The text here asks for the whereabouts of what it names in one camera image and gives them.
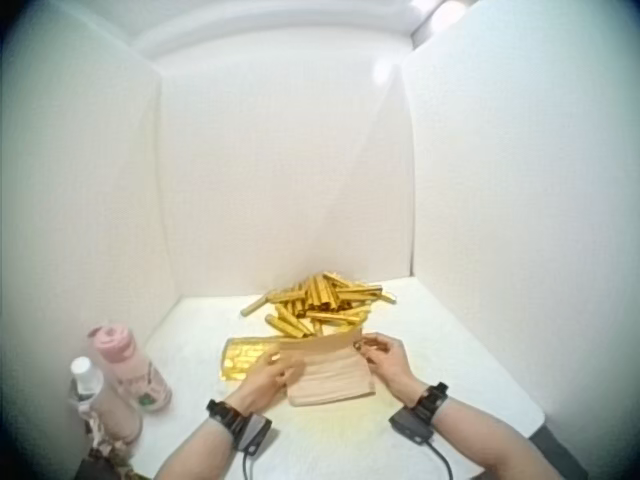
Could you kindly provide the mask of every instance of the forearm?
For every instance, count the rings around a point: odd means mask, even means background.
[[[207,418],[164,462],[156,480],[213,480],[222,478],[231,456],[229,431]]]
[[[500,480],[561,478],[512,427],[453,398],[438,409],[433,426],[456,450]]]

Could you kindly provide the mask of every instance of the person's left hand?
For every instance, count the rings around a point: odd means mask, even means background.
[[[247,416],[267,408],[288,381],[302,374],[304,361],[287,354],[278,355],[274,347],[262,354],[249,369],[247,378],[231,393],[225,403]]]

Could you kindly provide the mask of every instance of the wrist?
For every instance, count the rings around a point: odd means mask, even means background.
[[[224,403],[238,410],[242,416],[248,417],[253,413],[253,402],[246,393],[237,389],[224,399]]]
[[[411,376],[399,380],[394,391],[398,400],[407,407],[413,408],[427,388],[429,388],[427,383]]]

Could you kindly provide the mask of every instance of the black wrist strap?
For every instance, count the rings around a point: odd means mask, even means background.
[[[418,403],[416,403],[416,406],[413,407],[411,411],[424,423],[430,425],[440,406],[449,398],[447,395],[448,388],[449,387],[442,382],[438,383],[435,387],[427,388],[425,394],[420,397],[420,400],[418,400]]]
[[[236,447],[240,438],[242,438],[242,432],[244,431],[248,418],[244,417],[232,406],[224,402],[216,402],[215,400],[209,400],[207,410],[212,420],[215,420],[229,431],[233,437],[233,446]]]

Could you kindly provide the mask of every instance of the white wall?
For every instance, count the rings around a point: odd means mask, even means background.
[[[609,8],[480,2],[403,70],[415,272],[601,478],[640,425],[640,44]]]
[[[158,86],[48,4],[4,52],[3,415],[52,478],[85,453],[66,393],[89,328],[123,322],[144,341],[176,299],[154,176]]]
[[[159,165],[185,295],[262,292],[333,268],[409,274],[410,41],[282,29],[158,63]]]

